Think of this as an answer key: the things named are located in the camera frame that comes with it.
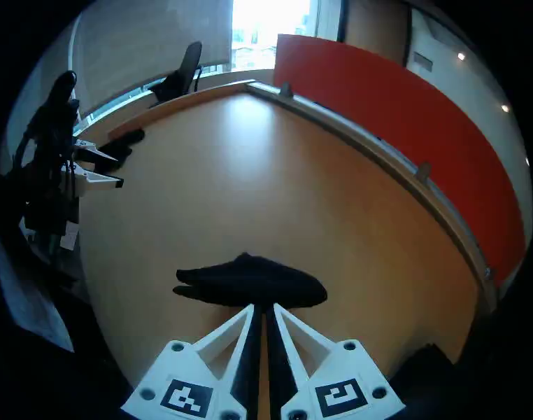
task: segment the wall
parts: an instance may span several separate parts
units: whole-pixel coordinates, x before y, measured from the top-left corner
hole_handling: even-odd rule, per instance
[[[455,32],[458,38],[461,38],[463,42],[470,47],[471,50],[476,51],[477,47],[472,43],[470,38],[465,32],[439,7],[434,4],[434,0],[397,0],[403,3],[412,5],[413,9],[422,11],[425,15],[431,16],[435,20],[441,22],[451,31]]]
[[[336,41],[339,35],[342,0],[313,0],[310,16],[317,16],[315,36]]]
[[[349,0],[344,42],[402,64],[408,6],[397,0]]]
[[[12,158],[31,117],[34,116],[37,108],[47,99],[48,91],[45,92],[43,89],[41,70],[41,62],[38,62],[18,95],[6,124],[6,147],[8,148],[8,154]],[[31,160],[32,156],[30,146],[24,153],[24,162]]]
[[[531,178],[517,121],[513,113],[503,112],[502,104],[508,102],[493,76],[475,54],[460,40],[456,43],[454,38],[447,29],[428,22],[413,10],[407,69],[431,83],[459,106],[493,147],[515,190],[528,246],[533,229]],[[414,62],[414,52],[433,62],[432,71]],[[459,52],[466,55],[464,61],[457,58]]]
[[[371,52],[305,36],[278,37],[274,83],[386,140],[455,205],[500,286],[525,253],[523,221],[510,178],[479,128],[444,94]]]

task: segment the wooden table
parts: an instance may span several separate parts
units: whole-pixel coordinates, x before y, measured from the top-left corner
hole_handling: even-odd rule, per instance
[[[457,359],[474,276],[395,178],[319,124],[240,87],[172,103],[111,133],[143,126],[146,137],[116,173],[123,188],[82,201],[90,297],[133,385],[169,340],[196,341],[236,312],[174,295],[176,270],[244,251],[321,280],[328,301],[294,313],[330,339],[358,338],[384,374],[428,342]],[[266,419],[266,352],[262,364]]]

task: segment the window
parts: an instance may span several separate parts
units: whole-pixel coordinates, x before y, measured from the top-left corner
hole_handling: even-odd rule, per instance
[[[204,67],[201,77],[229,71],[273,69],[278,34],[315,36],[319,1],[234,0],[230,63]],[[79,122],[75,132],[83,130],[95,118],[163,80],[154,80],[109,101]]]
[[[234,0],[232,70],[273,69],[278,34],[314,35],[316,0]]]

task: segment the black cloth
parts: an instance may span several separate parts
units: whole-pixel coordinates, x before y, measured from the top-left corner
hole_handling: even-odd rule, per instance
[[[178,295],[207,303],[263,308],[278,303],[286,309],[312,307],[327,300],[327,291],[313,276],[263,257],[242,253],[235,260],[212,267],[179,269]]]
[[[144,140],[144,136],[143,129],[135,129],[100,147],[98,149],[100,152],[110,155],[112,158],[117,159],[117,161],[103,158],[98,159],[95,162],[95,172],[98,174],[107,174],[121,168],[132,153],[130,146]]]
[[[442,386],[454,373],[454,365],[435,344],[417,350],[389,381],[393,391],[406,405],[428,391]]]
[[[150,90],[156,95],[158,104],[171,101],[189,93],[192,78],[199,67],[201,52],[202,42],[196,41],[191,43],[185,51],[185,56],[179,69],[167,76],[163,82],[150,87]]]

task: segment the screw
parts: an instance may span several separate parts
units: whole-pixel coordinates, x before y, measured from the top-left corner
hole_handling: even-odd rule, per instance
[[[307,413],[302,409],[297,409],[288,414],[288,420],[307,420]]]
[[[220,415],[220,420],[239,420],[240,416],[236,412],[223,412]]]
[[[383,388],[382,386],[379,386],[378,388],[374,389],[374,392],[372,392],[371,395],[374,398],[377,398],[378,400],[380,400],[381,398],[387,395],[387,390]]]
[[[156,393],[150,388],[144,388],[140,391],[140,396],[143,400],[150,401],[153,400],[156,396]]]

